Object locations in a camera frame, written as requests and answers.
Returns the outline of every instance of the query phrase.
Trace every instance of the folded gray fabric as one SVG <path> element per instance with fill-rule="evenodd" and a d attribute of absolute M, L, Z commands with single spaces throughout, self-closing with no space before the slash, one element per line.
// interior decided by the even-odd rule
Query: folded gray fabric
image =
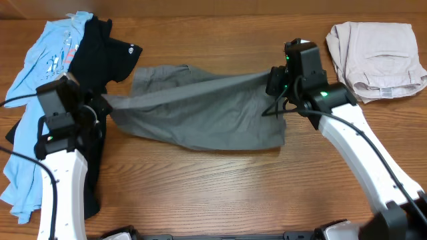
<path fill-rule="evenodd" d="M 139 68 L 130 97 L 104 95 L 127 133 L 190 149 L 256 150 L 284 145 L 285 121 L 261 117 L 274 98 L 269 72 L 213 75 L 189 65 Z"/>
<path fill-rule="evenodd" d="M 326 41 L 338 79 L 364 103 L 427 85 L 411 24 L 347 22 L 333 26 Z"/>

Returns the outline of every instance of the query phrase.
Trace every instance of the brown wall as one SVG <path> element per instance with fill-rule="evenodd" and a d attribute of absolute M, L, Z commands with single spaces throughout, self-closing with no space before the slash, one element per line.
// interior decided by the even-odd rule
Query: brown wall
<path fill-rule="evenodd" d="M 0 0 L 0 17 L 53 19 L 77 10 L 100 17 L 427 12 L 426 0 Z"/>

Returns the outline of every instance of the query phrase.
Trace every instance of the white label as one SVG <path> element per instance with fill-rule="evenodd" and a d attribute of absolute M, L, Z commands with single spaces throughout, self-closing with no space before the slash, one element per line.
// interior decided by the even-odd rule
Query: white label
<path fill-rule="evenodd" d="M 393 98 L 393 88 L 392 87 L 381 88 L 380 96 L 383 98 Z"/>

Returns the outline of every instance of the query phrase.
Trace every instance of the wooden table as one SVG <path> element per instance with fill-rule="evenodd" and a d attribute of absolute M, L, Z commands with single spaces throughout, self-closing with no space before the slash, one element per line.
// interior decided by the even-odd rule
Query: wooden table
<path fill-rule="evenodd" d="M 255 73 L 285 63 L 283 42 L 296 37 L 319 45 L 324 69 L 336 82 L 325 43 L 345 21 L 411 23 L 427 67 L 427 15 L 286 15 L 113 19 L 111 36 L 144 48 L 138 66 L 192 64 L 214 73 Z M 0 21 L 0 98 L 23 67 L 45 21 Z M 131 77 L 109 83 L 127 95 Z M 378 138 L 409 176 L 427 188 L 427 92 L 362 104 Z M 2 136 L 24 108 L 0 109 Z M 332 145 L 299 115 L 286 115 L 286 145 L 268 151 L 190 151 L 122 133 L 108 119 L 98 193 L 101 212 L 86 221 L 89 235 L 125 225 L 144 234 L 282 233 L 313 229 L 372 214 L 352 172 Z M 0 153 L 3 168 L 9 156 Z M 0 189 L 9 184 L 0 176 Z M 36 239 L 40 214 L 18 225 L 0 204 L 0 239 Z"/>

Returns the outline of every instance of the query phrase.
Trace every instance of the blue cloth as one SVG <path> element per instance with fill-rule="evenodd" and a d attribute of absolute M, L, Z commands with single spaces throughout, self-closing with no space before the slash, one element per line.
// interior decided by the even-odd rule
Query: blue cloth
<path fill-rule="evenodd" d="M 67 16 L 70 19 L 46 23 L 40 38 L 28 50 L 24 68 L 8 90 L 6 99 L 35 93 L 37 87 L 55 80 L 56 76 L 68 70 L 85 33 L 86 21 L 92 19 L 93 14 L 77 12 L 75 15 Z M 37 124 L 39 118 L 44 116 L 44 112 L 36 97 L 12 101 L 6 104 L 6 107 L 22 105 L 26 105 L 26 108 L 16 129 L 13 150 L 35 158 Z M 48 132 L 44 126 L 43 134 Z M 0 199 L 13 205 L 11 214 L 19 218 L 19 224 L 27 223 L 31 212 L 41 206 L 40 168 L 32 162 L 12 155 L 3 172 L 11 183 Z"/>

